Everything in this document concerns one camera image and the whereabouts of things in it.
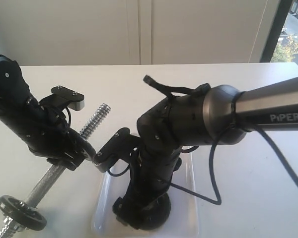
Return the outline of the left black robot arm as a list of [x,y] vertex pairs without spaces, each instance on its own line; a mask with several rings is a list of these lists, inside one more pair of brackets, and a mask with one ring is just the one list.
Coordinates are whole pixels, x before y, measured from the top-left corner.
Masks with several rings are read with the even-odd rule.
[[82,109],[84,95],[64,86],[38,101],[23,78],[17,61],[0,54],[0,121],[38,157],[74,171],[95,155],[93,147],[71,128],[64,110]]

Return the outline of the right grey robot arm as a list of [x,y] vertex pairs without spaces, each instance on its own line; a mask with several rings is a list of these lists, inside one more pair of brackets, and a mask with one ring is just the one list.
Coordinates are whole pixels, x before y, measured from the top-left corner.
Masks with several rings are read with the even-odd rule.
[[165,98],[138,118],[137,136],[126,127],[115,133],[118,157],[130,170],[127,191],[112,207],[119,222],[137,230],[162,226],[171,212],[167,192],[181,164],[180,154],[203,145],[211,147],[209,173],[215,199],[208,202],[220,205],[214,172],[216,147],[237,144],[252,131],[268,142],[298,188],[298,176],[267,134],[270,130],[298,130],[298,77],[250,91],[209,84],[176,88],[150,76],[144,82]]

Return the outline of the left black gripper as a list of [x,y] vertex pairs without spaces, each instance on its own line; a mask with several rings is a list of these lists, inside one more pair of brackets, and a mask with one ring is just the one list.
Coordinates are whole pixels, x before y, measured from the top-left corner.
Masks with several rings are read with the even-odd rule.
[[[33,142],[28,144],[31,153],[46,157],[54,166],[63,166],[70,171],[76,170],[84,159],[88,159],[87,142],[74,129],[70,128],[71,113],[69,108],[60,110],[39,103],[43,119],[34,123],[38,133]],[[76,151],[82,155],[76,157]]]

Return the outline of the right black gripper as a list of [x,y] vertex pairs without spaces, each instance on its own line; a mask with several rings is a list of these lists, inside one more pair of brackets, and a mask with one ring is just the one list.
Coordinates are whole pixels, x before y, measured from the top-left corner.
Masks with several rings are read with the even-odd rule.
[[139,146],[130,158],[130,182],[124,197],[112,206],[116,219],[123,225],[142,230],[160,228],[171,212],[168,195],[173,173],[181,164],[182,148],[153,150]]

